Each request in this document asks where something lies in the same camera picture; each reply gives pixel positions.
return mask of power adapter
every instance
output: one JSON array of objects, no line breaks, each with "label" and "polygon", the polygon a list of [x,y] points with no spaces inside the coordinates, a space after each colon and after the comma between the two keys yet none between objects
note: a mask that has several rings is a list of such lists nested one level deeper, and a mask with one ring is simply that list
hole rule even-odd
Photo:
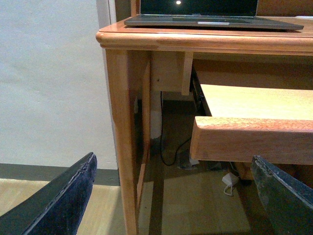
[{"label": "power adapter", "polygon": [[224,189],[224,193],[230,197],[233,195],[234,186],[238,183],[239,179],[237,176],[235,176],[233,173],[228,173],[222,178],[222,181],[226,184],[226,187]]},{"label": "power adapter", "polygon": [[235,186],[235,184],[238,183],[239,179],[237,176],[235,176],[233,173],[230,172],[222,178],[222,181],[227,186]]}]

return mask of pull-out tray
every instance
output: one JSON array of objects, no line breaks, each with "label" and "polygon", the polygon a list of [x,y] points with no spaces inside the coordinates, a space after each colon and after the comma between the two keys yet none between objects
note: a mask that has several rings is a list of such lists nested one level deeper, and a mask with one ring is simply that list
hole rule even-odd
[{"label": "pull-out tray", "polygon": [[194,66],[212,117],[195,118],[193,159],[251,162],[261,155],[272,163],[313,165],[311,65],[195,61]]}]

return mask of baseboard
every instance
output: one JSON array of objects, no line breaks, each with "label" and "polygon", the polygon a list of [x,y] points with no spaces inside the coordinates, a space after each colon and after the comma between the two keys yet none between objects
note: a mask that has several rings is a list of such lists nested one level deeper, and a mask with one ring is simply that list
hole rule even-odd
[{"label": "baseboard", "polygon": [[[1,179],[51,181],[67,170],[67,167],[0,164]],[[118,170],[97,169],[96,185],[120,186]]]}]

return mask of wooden floor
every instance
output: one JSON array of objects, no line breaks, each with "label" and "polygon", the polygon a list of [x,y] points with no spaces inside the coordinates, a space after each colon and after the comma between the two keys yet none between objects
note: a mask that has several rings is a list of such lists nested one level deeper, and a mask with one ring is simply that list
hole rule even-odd
[{"label": "wooden floor", "polygon": [[[163,156],[168,163],[177,147],[191,135],[194,116],[185,113],[182,107],[165,110]],[[158,153],[151,156],[139,216],[141,235],[273,234],[254,183],[238,184],[234,197],[229,197],[223,193],[222,182],[227,172],[209,171],[210,164],[201,162],[195,170],[182,170],[177,164],[163,165]],[[0,215],[45,184],[47,182],[0,179]],[[87,234],[125,234],[120,187],[93,186],[78,230],[78,235]]]}]

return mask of power cord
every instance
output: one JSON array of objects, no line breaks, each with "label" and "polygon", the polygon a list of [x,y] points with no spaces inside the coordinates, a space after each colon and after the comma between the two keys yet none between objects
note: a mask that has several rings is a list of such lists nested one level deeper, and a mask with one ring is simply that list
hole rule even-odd
[{"label": "power cord", "polygon": [[163,102],[162,102],[162,92],[160,92],[160,101],[161,101],[161,136],[160,136],[160,156],[161,156],[161,160],[162,162],[167,165],[167,166],[171,166],[171,165],[174,165],[175,162],[176,162],[176,159],[177,159],[177,153],[179,151],[179,149],[184,145],[186,144],[188,141],[191,140],[191,137],[189,139],[187,139],[186,141],[184,141],[177,149],[176,149],[176,152],[175,152],[175,156],[174,156],[174,160],[172,163],[168,164],[165,162],[164,158],[163,158],[163,154],[162,154],[162,139],[163,139]]}]

